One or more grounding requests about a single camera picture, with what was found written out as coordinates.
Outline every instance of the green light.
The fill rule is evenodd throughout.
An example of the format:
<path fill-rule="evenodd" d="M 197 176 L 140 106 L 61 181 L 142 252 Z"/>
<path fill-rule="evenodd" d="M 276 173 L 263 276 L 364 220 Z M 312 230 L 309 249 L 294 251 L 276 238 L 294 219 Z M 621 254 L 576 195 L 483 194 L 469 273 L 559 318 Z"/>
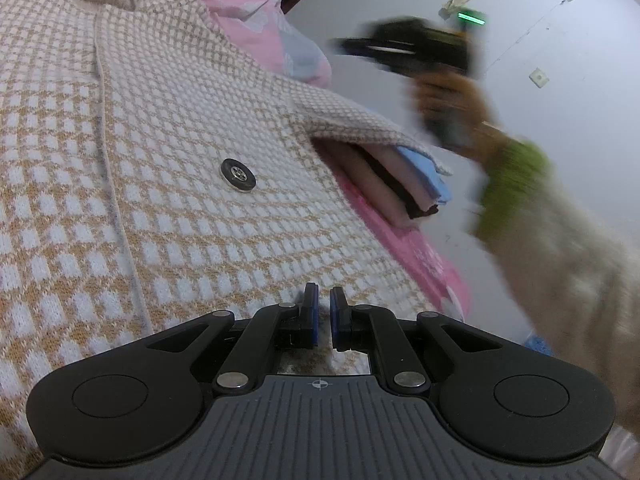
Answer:
<path fill-rule="evenodd" d="M 469 16 L 468 14 L 463 14 L 462 12 L 458 13 L 458 17 L 463 19 L 463 20 L 467 20 L 468 22 L 477 23 L 478 25 L 484 25 L 485 24 L 484 20 L 478 20 L 477 18 L 474 18 L 473 16 Z"/>

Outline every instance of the green cuff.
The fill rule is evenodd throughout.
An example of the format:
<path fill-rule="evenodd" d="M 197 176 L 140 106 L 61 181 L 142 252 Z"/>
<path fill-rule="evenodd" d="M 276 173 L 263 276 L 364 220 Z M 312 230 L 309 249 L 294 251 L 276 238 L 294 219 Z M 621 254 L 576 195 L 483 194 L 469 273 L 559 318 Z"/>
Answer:
<path fill-rule="evenodd" d="M 532 142 L 505 147 L 487 171 L 489 183 L 480 199 L 483 210 L 474 235 L 484 243 L 496 237 L 548 167 L 548 158 Z"/>

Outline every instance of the button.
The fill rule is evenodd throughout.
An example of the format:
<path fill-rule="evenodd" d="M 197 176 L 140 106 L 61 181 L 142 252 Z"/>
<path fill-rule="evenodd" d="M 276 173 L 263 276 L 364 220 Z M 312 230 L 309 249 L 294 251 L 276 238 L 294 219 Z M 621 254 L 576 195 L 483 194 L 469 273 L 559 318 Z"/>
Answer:
<path fill-rule="evenodd" d="M 220 164 L 224 179 L 238 191 L 249 192 L 255 187 L 254 174 L 242 162 L 226 158 Z"/>

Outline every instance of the person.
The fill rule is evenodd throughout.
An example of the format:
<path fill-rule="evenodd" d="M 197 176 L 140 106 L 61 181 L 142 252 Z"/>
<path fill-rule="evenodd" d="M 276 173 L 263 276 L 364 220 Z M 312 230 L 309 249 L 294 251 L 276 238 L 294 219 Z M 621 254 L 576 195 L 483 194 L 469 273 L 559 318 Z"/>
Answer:
<path fill-rule="evenodd" d="M 539 147 L 492 125 L 470 79 L 425 73 L 415 79 L 414 99 L 425 120 L 447 107 L 459 110 L 470 142 L 458 154 L 488 177 L 474 235 L 555 355 L 603 380 L 616 400 L 617 422 L 640 435 L 638 250 L 562 190 Z M 630 478 L 640 478 L 638 465 Z"/>

